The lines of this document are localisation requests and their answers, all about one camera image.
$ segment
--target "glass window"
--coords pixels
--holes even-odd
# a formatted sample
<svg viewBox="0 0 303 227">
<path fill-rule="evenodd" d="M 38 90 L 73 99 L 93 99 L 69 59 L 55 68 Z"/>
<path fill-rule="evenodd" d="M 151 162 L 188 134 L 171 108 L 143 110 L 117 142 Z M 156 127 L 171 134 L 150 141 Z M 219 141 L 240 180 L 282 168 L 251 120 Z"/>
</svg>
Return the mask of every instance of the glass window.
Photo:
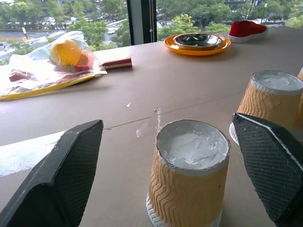
<svg viewBox="0 0 303 227">
<path fill-rule="evenodd" d="M 0 65 L 71 30 L 93 51 L 130 45 L 126 0 L 0 0 Z"/>
<path fill-rule="evenodd" d="M 158 41 L 179 33 L 229 32 L 251 20 L 303 29 L 303 0 L 156 0 Z"/>
</svg>

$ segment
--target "metal bowl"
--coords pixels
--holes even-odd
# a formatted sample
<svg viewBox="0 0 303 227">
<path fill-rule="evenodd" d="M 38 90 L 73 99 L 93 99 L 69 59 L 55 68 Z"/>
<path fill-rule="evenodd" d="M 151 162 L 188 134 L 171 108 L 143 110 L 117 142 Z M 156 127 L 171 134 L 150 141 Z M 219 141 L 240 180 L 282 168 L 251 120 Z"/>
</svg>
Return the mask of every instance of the metal bowl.
<svg viewBox="0 0 303 227">
<path fill-rule="evenodd" d="M 189 51 L 210 51 L 222 43 L 222 39 L 209 34 L 188 33 L 177 35 L 174 42 L 180 49 Z"/>
</svg>

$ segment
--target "red shoe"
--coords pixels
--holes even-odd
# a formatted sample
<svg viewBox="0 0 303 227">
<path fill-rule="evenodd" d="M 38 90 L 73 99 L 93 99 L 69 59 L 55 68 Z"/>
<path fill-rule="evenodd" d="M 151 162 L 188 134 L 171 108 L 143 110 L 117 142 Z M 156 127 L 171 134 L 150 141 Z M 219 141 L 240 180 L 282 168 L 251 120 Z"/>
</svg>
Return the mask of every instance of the red shoe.
<svg viewBox="0 0 303 227">
<path fill-rule="evenodd" d="M 264 25 L 258 25 L 251 21 L 236 21 L 232 24 L 228 35 L 232 43 L 244 43 L 251 39 L 260 39 L 267 35 L 268 28 Z"/>
</svg>

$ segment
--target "corrugated paper cup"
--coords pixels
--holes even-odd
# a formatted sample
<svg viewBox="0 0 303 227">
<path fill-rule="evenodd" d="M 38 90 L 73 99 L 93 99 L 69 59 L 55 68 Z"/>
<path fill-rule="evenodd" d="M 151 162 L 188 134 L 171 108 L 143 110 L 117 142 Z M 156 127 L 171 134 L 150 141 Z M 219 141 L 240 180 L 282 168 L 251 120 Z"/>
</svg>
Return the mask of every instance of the corrugated paper cup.
<svg viewBox="0 0 303 227">
<path fill-rule="evenodd" d="M 299 72 L 298 78 L 303 80 L 303 68 Z M 303 94 L 298 107 L 298 112 L 294 120 L 293 126 L 297 129 L 303 130 Z"/>
<path fill-rule="evenodd" d="M 230 145 L 214 126 L 181 120 L 157 135 L 147 210 L 154 226 L 219 227 Z"/>
<path fill-rule="evenodd" d="M 302 91 L 303 82 L 291 74 L 272 70 L 256 72 L 237 112 L 291 129 Z"/>
</svg>

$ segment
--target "plastic bag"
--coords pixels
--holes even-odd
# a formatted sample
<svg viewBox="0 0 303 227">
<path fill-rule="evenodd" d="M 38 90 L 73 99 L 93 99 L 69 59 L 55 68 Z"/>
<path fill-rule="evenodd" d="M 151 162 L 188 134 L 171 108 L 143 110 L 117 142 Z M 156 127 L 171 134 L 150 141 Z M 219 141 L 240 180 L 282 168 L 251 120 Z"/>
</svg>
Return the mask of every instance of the plastic bag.
<svg viewBox="0 0 303 227">
<path fill-rule="evenodd" d="M 0 101 L 54 91 L 106 74 L 79 31 L 65 33 L 27 55 L 12 55 L 0 72 Z"/>
</svg>

